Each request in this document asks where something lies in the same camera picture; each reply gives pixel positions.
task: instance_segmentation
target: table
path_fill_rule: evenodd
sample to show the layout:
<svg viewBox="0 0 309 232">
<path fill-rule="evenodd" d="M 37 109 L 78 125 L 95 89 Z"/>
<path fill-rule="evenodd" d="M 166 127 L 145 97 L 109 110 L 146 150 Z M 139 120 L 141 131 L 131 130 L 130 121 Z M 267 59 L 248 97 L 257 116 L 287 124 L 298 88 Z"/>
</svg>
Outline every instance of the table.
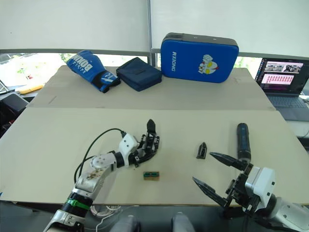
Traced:
<svg viewBox="0 0 309 232">
<path fill-rule="evenodd" d="M 107 67 L 116 73 L 116 67 Z M 71 107 L 160 110 L 275 110 L 245 68 L 233 69 L 220 84 L 162 77 L 162 82 L 137 92 L 126 83 L 103 94 L 61 66 L 28 107 Z"/>
<path fill-rule="evenodd" d="M 73 187 L 75 167 L 102 131 L 119 127 L 139 138 L 152 118 L 161 136 L 158 153 L 139 168 L 110 176 L 95 203 L 216 205 L 192 176 L 218 194 L 239 172 L 209 154 L 196 159 L 198 145 L 236 157 L 236 126 L 248 124 L 252 163 L 276 171 L 274 193 L 309 203 L 309 155 L 277 111 L 129 110 L 29 107 L 0 140 L 0 200 L 63 203 Z M 99 140 L 89 153 L 117 148 L 119 133 Z M 144 171 L 159 171 L 159 181 L 144 181 Z"/>
</svg>

